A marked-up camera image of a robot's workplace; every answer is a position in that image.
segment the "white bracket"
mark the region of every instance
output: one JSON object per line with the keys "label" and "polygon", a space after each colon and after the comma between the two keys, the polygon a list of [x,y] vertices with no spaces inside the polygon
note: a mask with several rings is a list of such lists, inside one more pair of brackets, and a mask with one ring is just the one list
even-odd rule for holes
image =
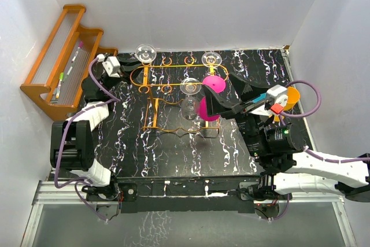
{"label": "white bracket", "polygon": [[106,119],[109,116],[109,109],[108,104],[102,105],[99,107],[92,108],[88,111],[86,111],[87,108],[91,106],[96,106],[98,104],[102,104],[102,101],[94,101],[89,102],[82,110],[85,110],[84,113],[82,113],[80,116],[75,118],[73,121],[82,121],[82,120],[88,120],[90,122],[90,128],[91,131],[94,130],[95,127],[104,119]]}
{"label": "white bracket", "polygon": [[110,183],[110,170],[100,164],[97,159],[94,159],[92,166],[87,172],[82,170],[71,170],[70,172],[77,176],[88,178],[92,181],[92,186],[107,186]]}
{"label": "white bracket", "polygon": [[[288,101],[287,89],[281,85],[273,86],[272,88],[267,90],[265,99],[271,98],[273,98],[273,104],[280,104],[282,107],[286,106]],[[268,117],[276,115],[271,110],[265,110],[265,104],[262,104],[250,113]]]}
{"label": "white bracket", "polygon": [[111,78],[119,78],[119,69],[121,64],[119,63],[116,56],[107,57],[106,61],[103,54],[98,55],[98,61],[103,63],[104,70]]}

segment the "orange cup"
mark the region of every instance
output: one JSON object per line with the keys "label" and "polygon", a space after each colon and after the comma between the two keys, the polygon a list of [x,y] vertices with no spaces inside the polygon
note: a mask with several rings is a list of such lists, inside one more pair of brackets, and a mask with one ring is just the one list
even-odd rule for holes
{"label": "orange cup", "polygon": [[[299,91],[294,87],[288,87],[288,101],[287,105],[284,106],[284,111],[290,110],[293,106],[299,101],[301,98],[301,94]],[[275,116],[274,121],[279,121],[279,117]]]}

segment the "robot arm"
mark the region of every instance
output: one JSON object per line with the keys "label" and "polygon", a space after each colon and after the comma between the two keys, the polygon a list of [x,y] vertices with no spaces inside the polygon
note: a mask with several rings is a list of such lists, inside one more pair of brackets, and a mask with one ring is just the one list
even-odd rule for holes
{"label": "robot arm", "polygon": [[97,80],[91,76],[83,80],[82,89],[87,105],[72,120],[65,140],[62,140],[62,136],[71,118],[53,123],[50,162],[54,168],[57,167],[59,149],[63,141],[60,169],[70,171],[89,181],[91,186],[84,186],[84,192],[110,198],[117,194],[116,178],[95,158],[95,147],[92,140],[92,131],[109,116],[111,109],[109,97],[101,91],[97,82],[107,91],[122,81],[129,83],[131,72],[137,69],[141,63],[137,60],[108,56],[107,54],[98,55],[97,60],[102,63],[104,72]]}
{"label": "robot arm", "polygon": [[239,191],[252,200],[274,199],[293,192],[323,192],[370,202],[370,154],[343,158],[314,152],[304,146],[293,124],[267,129],[273,115],[287,102],[287,89],[277,85],[259,88],[231,73],[230,81],[241,100],[232,104],[203,86],[207,113],[235,119],[248,151],[263,167],[258,185],[243,185]]}

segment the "floor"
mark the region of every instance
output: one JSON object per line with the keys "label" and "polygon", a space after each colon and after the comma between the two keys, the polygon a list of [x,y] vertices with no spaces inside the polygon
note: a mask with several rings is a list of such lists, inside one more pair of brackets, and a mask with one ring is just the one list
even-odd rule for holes
{"label": "floor", "polygon": [[[235,72],[255,84],[274,86],[285,85],[290,81],[279,49],[217,52],[223,59],[222,65],[229,73]],[[183,65],[186,57],[194,57],[195,63],[201,65],[203,54],[203,51],[158,53],[154,65],[161,65],[162,59],[167,62],[168,58],[172,59],[172,65]],[[202,80],[206,72],[205,67],[156,68],[151,70],[149,80],[151,84],[180,83],[187,77]],[[225,77],[220,68],[218,73]],[[142,82],[142,74],[136,81]],[[140,93],[137,86],[126,83],[121,83],[112,92],[122,102],[114,105],[109,118],[94,131],[97,143],[95,154],[98,161],[118,177],[259,173],[260,169],[249,156],[233,120],[221,119],[219,135],[216,130],[200,131],[197,134],[151,132],[142,129],[148,95]],[[163,93],[158,86],[154,86],[153,92],[154,97],[169,102],[180,101],[185,96],[179,86],[175,86],[170,93]],[[228,101],[238,101],[229,81],[221,95]],[[149,122],[153,121],[152,111],[150,109],[147,115]],[[300,113],[299,108],[295,107],[293,113]],[[310,145],[304,121],[299,119],[292,122],[300,126],[306,143]],[[180,106],[162,103],[158,110],[158,125],[166,129],[182,126],[196,130],[203,126],[204,122],[199,117],[194,121],[186,120],[180,115]]]}
{"label": "floor", "polygon": [[235,211],[141,212],[108,225],[83,205],[44,205],[33,247],[345,246],[330,202],[292,203],[268,223]]}

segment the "pink object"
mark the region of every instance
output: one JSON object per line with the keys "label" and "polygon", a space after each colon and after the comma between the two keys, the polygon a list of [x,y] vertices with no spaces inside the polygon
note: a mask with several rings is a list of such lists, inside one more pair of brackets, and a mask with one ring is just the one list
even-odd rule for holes
{"label": "pink object", "polygon": [[226,88],[225,80],[217,75],[207,76],[204,78],[203,84],[211,87],[216,93],[220,93]]}
{"label": "pink object", "polygon": [[207,115],[207,106],[206,106],[205,97],[201,100],[201,103],[199,105],[198,114],[199,114],[199,117],[205,121],[216,121],[220,117],[220,115],[211,116],[211,117]]}

